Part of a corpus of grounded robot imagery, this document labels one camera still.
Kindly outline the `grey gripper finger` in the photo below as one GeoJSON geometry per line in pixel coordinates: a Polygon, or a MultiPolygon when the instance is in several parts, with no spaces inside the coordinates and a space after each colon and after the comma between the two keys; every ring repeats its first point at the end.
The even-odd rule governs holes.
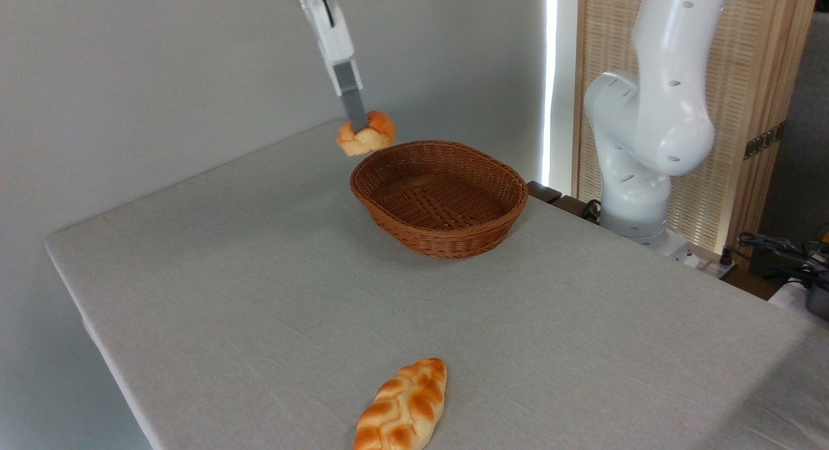
{"type": "Polygon", "coordinates": [[[367,111],[363,105],[361,96],[362,81],[356,62],[338,63],[332,66],[334,73],[334,86],[341,98],[341,104],[350,121],[352,131],[361,131],[369,126],[367,111]]]}

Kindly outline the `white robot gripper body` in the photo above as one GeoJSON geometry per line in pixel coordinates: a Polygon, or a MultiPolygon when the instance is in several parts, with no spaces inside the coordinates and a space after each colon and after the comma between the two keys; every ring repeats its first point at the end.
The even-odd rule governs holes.
{"type": "Polygon", "coordinates": [[[293,1],[299,2],[313,28],[326,64],[334,66],[353,60],[355,50],[339,0],[293,1]]]}

